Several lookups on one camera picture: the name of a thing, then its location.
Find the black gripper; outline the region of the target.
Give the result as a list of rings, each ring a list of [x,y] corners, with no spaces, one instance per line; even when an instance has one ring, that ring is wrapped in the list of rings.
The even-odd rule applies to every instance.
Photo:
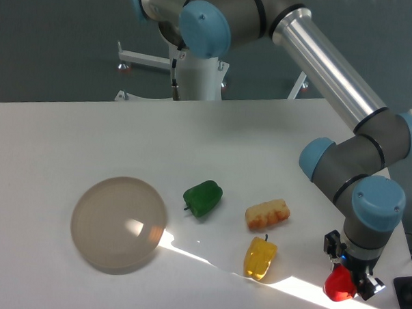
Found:
[[[323,252],[331,261],[338,259],[338,247],[340,246],[340,233],[332,230],[324,236]],[[363,300],[369,300],[378,292],[385,289],[385,284],[372,276],[372,270],[376,266],[376,259],[355,258],[349,253],[342,252],[340,262],[351,274],[352,281],[357,288],[357,294]]]

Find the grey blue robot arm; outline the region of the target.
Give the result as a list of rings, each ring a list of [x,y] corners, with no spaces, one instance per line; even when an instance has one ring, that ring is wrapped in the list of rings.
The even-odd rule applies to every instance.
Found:
[[[384,289],[373,268],[407,204],[402,187],[381,170],[412,155],[412,115],[394,114],[312,21],[300,0],[131,0],[135,16],[153,20],[169,45],[174,100],[219,100],[231,49],[269,37],[287,50],[353,132],[337,144],[320,137],[299,165],[344,215],[341,232],[325,236],[333,262],[332,295],[369,299]]]

